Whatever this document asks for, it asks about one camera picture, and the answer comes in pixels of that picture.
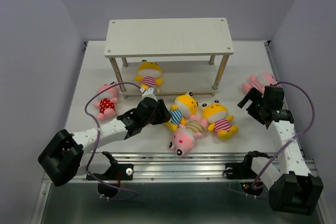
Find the yellow frog toy blue stripes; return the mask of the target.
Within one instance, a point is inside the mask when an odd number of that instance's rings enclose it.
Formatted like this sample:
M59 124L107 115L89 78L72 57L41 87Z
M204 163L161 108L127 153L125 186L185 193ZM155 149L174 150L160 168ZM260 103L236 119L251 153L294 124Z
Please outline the yellow frog toy blue stripes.
M187 119L195 115L198 103L194 99L193 92L186 92L184 95L178 96L174 104L170 107L169 113L171 118L165 125L171 130L176 131L180 125L186 125Z

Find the yellow frog toy red stripes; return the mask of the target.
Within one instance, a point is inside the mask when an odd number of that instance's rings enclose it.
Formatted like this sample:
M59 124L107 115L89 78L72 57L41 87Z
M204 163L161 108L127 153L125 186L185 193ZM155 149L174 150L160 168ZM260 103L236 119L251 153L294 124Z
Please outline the yellow frog toy red stripes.
M239 130L233 125L233 115L229 115L228 109L218 100L213 103L203 103L203 118L207 121L208 131L214 132L220 140L228 140Z

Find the yellow frog toy pink stripes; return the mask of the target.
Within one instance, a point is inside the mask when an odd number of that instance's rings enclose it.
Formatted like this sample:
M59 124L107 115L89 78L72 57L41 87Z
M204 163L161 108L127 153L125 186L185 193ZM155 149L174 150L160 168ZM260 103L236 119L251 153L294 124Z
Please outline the yellow frog toy pink stripes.
M163 83L162 70L156 62L142 60L134 79L139 82L140 87L154 87L160 92L159 86Z

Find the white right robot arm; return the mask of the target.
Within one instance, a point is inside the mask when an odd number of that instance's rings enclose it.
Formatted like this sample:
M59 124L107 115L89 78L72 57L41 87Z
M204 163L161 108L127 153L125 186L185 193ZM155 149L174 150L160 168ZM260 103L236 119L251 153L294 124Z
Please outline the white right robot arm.
M268 190L268 201L273 211L311 215L323 191L321 178L313 176L301 153L290 110L283 108L285 93L279 86L266 86L263 92L251 88L238 103L242 108L251 102L247 112L265 125L274 147L273 156L260 152L247 154L242 163L244 175L253 177L251 190L262 186Z

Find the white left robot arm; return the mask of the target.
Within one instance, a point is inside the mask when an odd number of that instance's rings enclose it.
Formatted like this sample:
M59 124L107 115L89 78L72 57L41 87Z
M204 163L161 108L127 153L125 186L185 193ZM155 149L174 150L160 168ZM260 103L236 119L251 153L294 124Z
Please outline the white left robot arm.
M171 114L162 99L146 97L136 108L89 130L58 131L38 157L38 162L55 186L63 186L78 175L82 157L115 141L139 134L149 124L168 122Z

